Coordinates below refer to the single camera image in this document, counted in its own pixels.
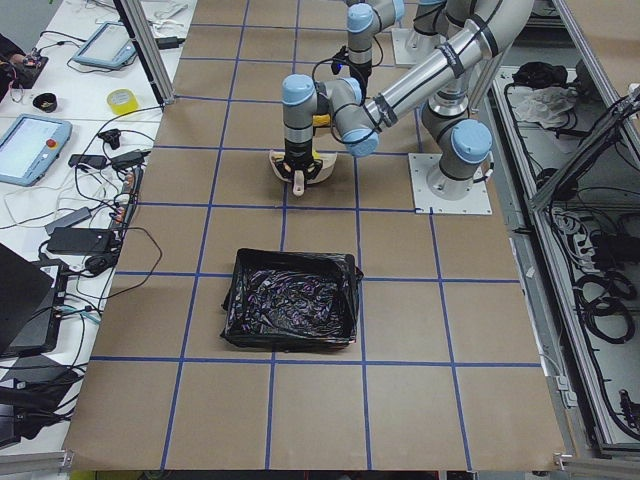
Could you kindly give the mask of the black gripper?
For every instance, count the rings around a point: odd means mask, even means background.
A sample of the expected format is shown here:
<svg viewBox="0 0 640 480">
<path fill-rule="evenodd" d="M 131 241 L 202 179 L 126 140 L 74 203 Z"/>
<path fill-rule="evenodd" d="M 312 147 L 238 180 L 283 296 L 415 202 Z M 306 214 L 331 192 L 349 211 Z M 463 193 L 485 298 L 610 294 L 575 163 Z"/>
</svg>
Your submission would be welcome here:
<svg viewBox="0 0 640 480">
<path fill-rule="evenodd" d="M 286 144 L 282 161 L 282 176 L 292 180 L 296 171 L 301 171 L 305 180 L 313 180 L 320 173 L 320 161 L 313 157 L 311 144 Z"/>
</svg>

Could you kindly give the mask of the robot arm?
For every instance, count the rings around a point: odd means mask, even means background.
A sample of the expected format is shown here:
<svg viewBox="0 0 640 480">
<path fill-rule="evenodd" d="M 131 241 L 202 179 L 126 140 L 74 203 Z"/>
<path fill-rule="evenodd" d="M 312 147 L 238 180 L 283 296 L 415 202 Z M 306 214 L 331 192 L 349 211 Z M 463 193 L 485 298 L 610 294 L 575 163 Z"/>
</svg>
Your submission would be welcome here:
<svg viewBox="0 0 640 480">
<path fill-rule="evenodd" d="M 270 162 L 276 176 L 293 185 L 296 195 L 328 178 L 334 158 L 315 152 L 314 119 L 326 115 L 336 141 L 355 158 L 375 152 L 380 134 L 418 106 L 423 123 L 438 143 L 453 137 L 463 119 L 471 70 L 509 47 L 524 26 L 531 7 L 509 1 L 422 1 L 417 26 L 444 36 L 426 58 L 395 83 L 368 97 L 372 43 L 376 35 L 399 21 L 401 1 L 350 1 L 347 4 L 346 50 L 329 58 L 334 69 L 349 67 L 349 76 L 317 81 L 291 74 L 281 87 L 284 149 Z"/>
<path fill-rule="evenodd" d="M 347 45 L 332 57 L 331 70 L 337 75 L 344 65 L 350 76 L 360 85 L 362 96 L 367 93 L 368 80 L 373 69 L 372 45 L 376 35 L 404 16 L 401 0 L 345 1 Z"/>
</svg>

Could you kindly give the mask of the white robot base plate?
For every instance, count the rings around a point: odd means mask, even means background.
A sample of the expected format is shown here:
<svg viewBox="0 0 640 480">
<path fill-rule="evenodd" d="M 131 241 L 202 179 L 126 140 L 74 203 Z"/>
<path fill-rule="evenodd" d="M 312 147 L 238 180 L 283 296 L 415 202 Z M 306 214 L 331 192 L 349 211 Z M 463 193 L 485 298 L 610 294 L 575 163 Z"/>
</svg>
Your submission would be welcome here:
<svg viewBox="0 0 640 480">
<path fill-rule="evenodd" d="M 408 155 L 414 211 L 435 215 L 491 215 L 483 171 L 487 161 L 478 166 L 472 179 L 458 181 L 442 173 L 440 158 L 441 154 Z"/>
</svg>

